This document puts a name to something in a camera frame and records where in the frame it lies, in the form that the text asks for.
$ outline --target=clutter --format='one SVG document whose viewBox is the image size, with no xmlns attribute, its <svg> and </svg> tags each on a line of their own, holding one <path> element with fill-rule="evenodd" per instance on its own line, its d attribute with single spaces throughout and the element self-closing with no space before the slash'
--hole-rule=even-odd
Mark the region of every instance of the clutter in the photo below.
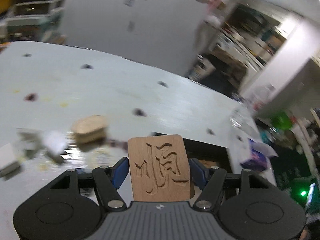
<svg viewBox="0 0 320 240">
<path fill-rule="evenodd" d="M 38 141 L 40 142 L 40 131 L 28 128 L 18 128 L 18 134 L 21 136 L 22 140 L 26 141 Z"/>
<path fill-rule="evenodd" d="M 0 148 L 0 176 L 3 177 L 20 167 L 10 143 Z"/>
<path fill-rule="evenodd" d="M 71 130 L 75 134 L 75 140 L 78 143 L 88 143 L 105 138 L 107 119 L 102 115 L 92 115 L 76 121 Z"/>
<path fill-rule="evenodd" d="M 239 105 L 232 111 L 230 116 L 231 123 L 236 128 L 241 128 L 250 120 L 250 114 L 245 104 L 239 103 Z"/>
<path fill-rule="evenodd" d="M 204 19 L 204 22 L 217 29 L 221 25 L 221 19 L 219 19 L 216 15 L 207 15 Z"/>
<path fill-rule="evenodd" d="M 273 85 L 266 84 L 257 87 L 247 98 L 245 98 L 252 115 L 255 115 L 257 111 L 270 101 L 270 96 L 274 90 L 275 87 Z"/>
<path fill-rule="evenodd" d="M 180 135 L 131 138 L 128 153 L 135 201 L 190 199 L 190 169 Z"/>
<path fill-rule="evenodd" d="M 254 171 L 265 171 L 268 168 L 267 158 L 278 156 L 274 149 L 265 144 L 249 139 L 250 151 L 243 151 L 239 155 L 239 163 L 243 168 Z"/>
<path fill-rule="evenodd" d="M 316 108 L 316 109 L 310 109 L 311 114 L 313 115 L 317 125 L 320 127 L 320 109 Z"/>
<path fill-rule="evenodd" d="M 214 48 L 211 54 L 228 65 L 228 68 L 223 72 L 233 87 L 238 89 L 247 73 L 247 67 L 241 61 L 237 60 L 218 46 Z"/>
<path fill-rule="evenodd" d="M 211 62 L 207 58 L 198 55 L 198 62 L 193 67 L 188 78 L 193 81 L 199 81 L 208 76 L 215 69 L 216 68 L 211 64 Z"/>
<path fill-rule="evenodd" d="M 289 188 L 291 181 L 295 178 L 307 178 L 311 176 L 305 154 L 299 154 L 296 150 L 276 144 L 273 144 L 272 147 L 279 156 L 271 158 L 270 162 L 280 190 Z"/>
<path fill-rule="evenodd" d="M 62 154 L 68 147 L 67 139 L 58 131 L 44 133 L 42 143 L 52 156 Z"/>
</svg>

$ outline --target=metal screw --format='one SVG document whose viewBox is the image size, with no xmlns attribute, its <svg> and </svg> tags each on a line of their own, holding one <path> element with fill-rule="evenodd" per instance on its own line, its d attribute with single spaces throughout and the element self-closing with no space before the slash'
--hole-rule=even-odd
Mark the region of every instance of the metal screw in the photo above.
<svg viewBox="0 0 320 240">
<path fill-rule="evenodd" d="M 123 207 L 124 203 L 121 200 L 111 200 L 108 202 L 108 206 L 111 208 L 121 208 Z"/>
<path fill-rule="evenodd" d="M 200 200 L 196 203 L 196 206 L 201 209 L 207 209 L 207 208 L 210 208 L 212 204 L 207 200 Z"/>
</svg>

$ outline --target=white tabletop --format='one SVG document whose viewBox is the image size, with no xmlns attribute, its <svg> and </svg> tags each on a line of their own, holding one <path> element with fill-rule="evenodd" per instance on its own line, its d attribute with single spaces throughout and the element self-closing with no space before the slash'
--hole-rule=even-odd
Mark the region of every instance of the white tabletop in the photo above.
<svg viewBox="0 0 320 240">
<path fill-rule="evenodd" d="M 93 69 L 81 69 L 83 64 Z M 38 99 L 25 101 L 29 93 L 36 93 Z M 237 106 L 186 78 L 104 52 L 18 41 L 0 54 L 0 147 L 19 140 L 17 128 L 66 133 L 75 120 L 99 114 L 107 117 L 108 133 L 118 140 L 159 132 L 226 147 L 232 171 L 240 173 L 237 151 L 242 142 L 230 122 Z M 147 117 L 133 115 L 135 108 Z M 256 129 L 252 120 L 249 124 Z M 207 128 L 215 135 L 208 134 Z M 110 166 L 127 156 L 119 148 L 108 151 Z M 12 216 L 19 204 L 67 168 L 90 168 L 77 160 L 57 165 L 41 154 L 21 160 L 21 173 L 0 179 L 3 239 L 18 239 Z M 264 177 L 275 184 L 271 169 Z M 133 200 L 130 176 L 119 193 L 127 204 Z"/>
</svg>

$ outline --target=circular indentation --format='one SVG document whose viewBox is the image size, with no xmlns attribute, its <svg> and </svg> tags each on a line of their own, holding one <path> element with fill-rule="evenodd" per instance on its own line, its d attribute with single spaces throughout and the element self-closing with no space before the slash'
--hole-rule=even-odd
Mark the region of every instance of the circular indentation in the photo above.
<svg viewBox="0 0 320 240">
<path fill-rule="evenodd" d="M 139 109 L 139 108 L 134 109 L 133 110 L 133 114 L 136 115 L 136 116 L 147 117 L 147 114 L 142 109 Z"/>
<path fill-rule="evenodd" d="M 81 66 L 82 69 L 93 69 L 93 66 L 89 65 L 89 64 L 84 64 Z"/>
<path fill-rule="evenodd" d="M 111 200 L 108 202 L 108 206 L 111 208 L 121 208 L 124 205 L 124 203 L 121 200 Z"/>
<path fill-rule="evenodd" d="M 63 203 L 48 203 L 36 211 L 37 218 L 46 224 L 56 225 L 69 220 L 73 215 L 73 207 Z"/>
<path fill-rule="evenodd" d="M 207 200 L 200 200 L 196 203 L 196 206 L 201 209 L 207 209 L 207 208 L 210 208 L 212 204 Z"/>
<path fill-rule="evenodd" d="M 270 202 L 256 202 L 250 204 L 245 213 L 253 221 L 261 224 L 271 224 L 283 217 L 280 206 Z"/>
<path fill-rule="evenodd" d="M 31 94 L 28 94 L 25 96 L 24 100 L 25 101 L 31 101 L 31 102 L 34 102 L 38 99 L 38 96 L 36 93 L 31 93 Z"/>
<path fill-rule="evenodd" d="M 207 128 L 207 133 L 211 134 L 211 135 L 215 135 L 214 131 L 212 131 L 211 129 Z"/>
<path fill-rule="evenodd" d="M 168 88 L 168 85 L 166 83 L 164 83 L 163 81 L 158 81 L 158 84 L 163 86 L 163 87 Z"/>
</svg>

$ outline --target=green object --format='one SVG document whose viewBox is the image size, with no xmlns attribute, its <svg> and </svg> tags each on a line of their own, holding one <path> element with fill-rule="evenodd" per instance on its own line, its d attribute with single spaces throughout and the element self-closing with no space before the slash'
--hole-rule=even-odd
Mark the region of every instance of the green object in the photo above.
<svg viewBox="0 0 320 240">
<path fill-rule="evenodd" d="M 311 180 L 311 178 L 295 178 L 291 181 L 291 198 L 303 208 L 307 203 Z"/>
<path fill-rule="evenodd" d="M 273 127 L 283 131 L 290 129 L 292 126 L 292 122 L 285 112 L 280 112 L 275 117 L 271 118 L 271 123 Z"/>
</svg>

